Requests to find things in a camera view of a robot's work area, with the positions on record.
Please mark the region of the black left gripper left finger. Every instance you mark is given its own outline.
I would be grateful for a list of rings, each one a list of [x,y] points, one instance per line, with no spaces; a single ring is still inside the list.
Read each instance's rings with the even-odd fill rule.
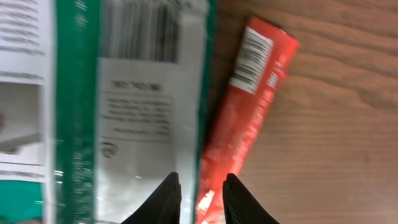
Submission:
[[[181,201],[178,174],[171,172],[147,200],[121,224],[179,224]]]

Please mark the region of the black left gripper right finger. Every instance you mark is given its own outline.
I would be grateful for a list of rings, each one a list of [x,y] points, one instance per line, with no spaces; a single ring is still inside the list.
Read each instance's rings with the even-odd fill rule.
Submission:
[[[279,224],[232,173],[223,182],[223,205],[226,224]]]

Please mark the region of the green white 3M glove package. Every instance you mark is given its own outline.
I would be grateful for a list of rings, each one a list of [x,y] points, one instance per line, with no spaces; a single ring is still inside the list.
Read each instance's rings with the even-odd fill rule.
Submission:
[[[122,223],[171,173],[195,221],[210,0],[1,0],[1,222]]]

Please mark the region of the red narrow packet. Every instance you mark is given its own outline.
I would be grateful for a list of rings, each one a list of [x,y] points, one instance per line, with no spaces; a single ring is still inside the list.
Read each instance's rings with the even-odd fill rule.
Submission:
[[[298,46],[278,25],[254,16],[246,23],[233,75],[201,155],[196,223],[218,222],[224,178],[242,169]]]

